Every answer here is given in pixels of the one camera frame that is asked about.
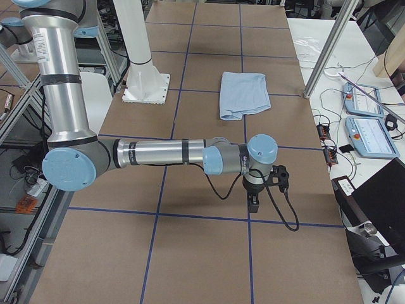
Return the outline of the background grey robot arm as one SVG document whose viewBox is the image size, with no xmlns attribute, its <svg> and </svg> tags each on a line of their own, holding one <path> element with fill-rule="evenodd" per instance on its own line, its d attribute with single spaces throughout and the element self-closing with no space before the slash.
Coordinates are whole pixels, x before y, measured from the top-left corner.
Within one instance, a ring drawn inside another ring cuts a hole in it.
<svg viewBox="0 0 405 304">
<path fill-rule="evenodd" d="M 9 17 L 1 20 L 1 45 L 5 49 L 16 46 L 10 55 L 19 63 L 37 63 L 32 34 L 26 29 L 21 19 Z"/>
</svg>

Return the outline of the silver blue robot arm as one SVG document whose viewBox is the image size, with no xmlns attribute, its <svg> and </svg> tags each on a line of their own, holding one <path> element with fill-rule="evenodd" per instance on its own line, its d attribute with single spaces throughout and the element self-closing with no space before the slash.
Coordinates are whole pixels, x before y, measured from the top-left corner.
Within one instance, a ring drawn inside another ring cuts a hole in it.
<svg viewBox="0 0 405 304">
<path fill-rule="evenodd" d="M 278 6 L 195 4 L 155 1 L 146 28 L 157 67 L 171 75 L 164 104 L 124 103 L 116 95 L 101 127 L 105 139 L 167 141 L 224 137 L 242 143 L 272 134 L 275 110 L 245 120 L 220 119 L 223 72 L 240 72 L 247 36 L 275 34 L 289 40 L 285 13 Z M 74 208 L 159 212 L 165 216 L 242 218 L 246 191 L 235 173 L 206 177 L 193 165 L 133 166 L 117 169 L 77 192 Z"/>
</svg>

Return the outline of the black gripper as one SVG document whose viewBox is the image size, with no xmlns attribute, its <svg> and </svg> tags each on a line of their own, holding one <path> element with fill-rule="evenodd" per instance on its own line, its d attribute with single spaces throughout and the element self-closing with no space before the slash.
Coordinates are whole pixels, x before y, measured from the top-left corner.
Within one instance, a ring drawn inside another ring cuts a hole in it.
<svg viewBox="0 0 405 304">
<path fill-rule="evenodd" d="M 251 171 L 243 176 L 242 184 L 247 193 L 247 204 L 249 212 L 258 212 L 259 193 L 269 187 L 277 186 L 284 194 L 289 203 L 289 173 L 283 165 L 273 165 L 270 172 L 265 175 L 258 169 L 252 168 Z"/>
</svg>

